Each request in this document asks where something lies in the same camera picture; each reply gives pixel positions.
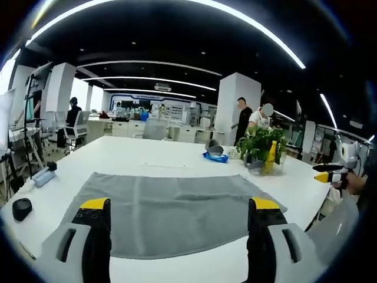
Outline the person's right hand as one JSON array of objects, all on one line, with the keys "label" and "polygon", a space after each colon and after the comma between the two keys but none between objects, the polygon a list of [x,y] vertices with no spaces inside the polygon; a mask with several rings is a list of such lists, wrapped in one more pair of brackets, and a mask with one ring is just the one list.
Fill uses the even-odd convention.
[{"label": "person's right hand", "polygon": [[347,174],[347,190],[351,195],[360,195],[363,191],[365,183],[368,179],[367,176],[358,176],[354,172],[349,172]]}]

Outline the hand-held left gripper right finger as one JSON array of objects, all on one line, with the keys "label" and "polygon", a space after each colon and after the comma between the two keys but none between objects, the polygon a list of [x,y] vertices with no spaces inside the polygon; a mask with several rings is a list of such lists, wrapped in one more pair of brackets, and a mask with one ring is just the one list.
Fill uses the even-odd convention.
[{"label": "hand-held left gripper right finger", "polygon": [[272,200],[251,198],[247,282],[316,282],[325,271],[314,242]]}]

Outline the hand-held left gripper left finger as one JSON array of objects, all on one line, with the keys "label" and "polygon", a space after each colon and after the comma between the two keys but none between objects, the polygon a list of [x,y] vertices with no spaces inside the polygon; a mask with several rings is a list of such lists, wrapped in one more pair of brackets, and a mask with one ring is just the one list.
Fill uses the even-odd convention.
[{"label": "hand-held left gripper left finger", "polygon": [[110,282],[111,201],[84,202],[42,243],[44,282]]}]

